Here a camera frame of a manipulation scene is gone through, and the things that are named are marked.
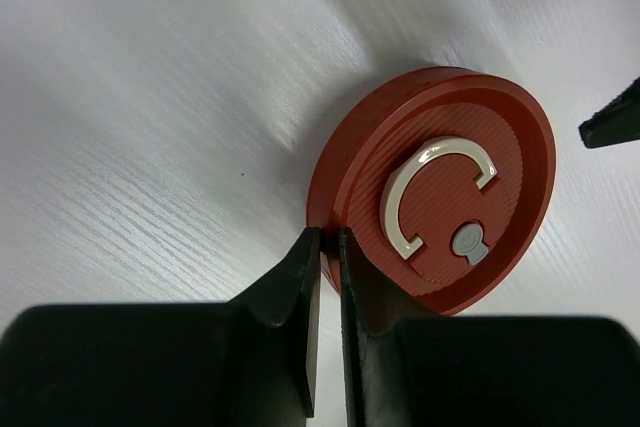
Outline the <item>red round lid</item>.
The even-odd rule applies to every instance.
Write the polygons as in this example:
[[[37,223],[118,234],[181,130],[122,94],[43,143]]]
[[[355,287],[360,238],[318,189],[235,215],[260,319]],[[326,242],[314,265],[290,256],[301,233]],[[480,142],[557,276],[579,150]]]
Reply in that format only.
[[[549,120],[523,87],[463,68],[423,68],[382,84],[339,123],[311,177],[306,221],[325,233],[322,269],[333,287],[346,227],[409,295],[453,315],[522,258],[555,167]]]

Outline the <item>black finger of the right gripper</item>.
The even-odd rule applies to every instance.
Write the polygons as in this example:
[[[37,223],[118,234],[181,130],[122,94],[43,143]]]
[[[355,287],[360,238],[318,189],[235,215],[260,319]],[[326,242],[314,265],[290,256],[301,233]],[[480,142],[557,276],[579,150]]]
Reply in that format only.
[[[588,149],[639,140],[640,78],[620,95],[579,126],[583,145]]]

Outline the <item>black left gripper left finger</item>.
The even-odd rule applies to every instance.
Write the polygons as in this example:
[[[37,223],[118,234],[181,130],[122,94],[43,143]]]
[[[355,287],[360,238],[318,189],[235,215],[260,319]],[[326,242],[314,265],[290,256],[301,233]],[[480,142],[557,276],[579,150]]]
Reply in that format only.
[[[303,426],[321,233],[226,302],[50,304],[1,337],[5,426]]]

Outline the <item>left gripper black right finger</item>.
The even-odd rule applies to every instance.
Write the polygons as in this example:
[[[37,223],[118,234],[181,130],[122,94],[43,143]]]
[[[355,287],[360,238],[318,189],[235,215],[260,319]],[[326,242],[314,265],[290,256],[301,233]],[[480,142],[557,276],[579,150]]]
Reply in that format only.
[[[453,316],[339,235],[352,426],[635,426],[639,344],[597,316]]]

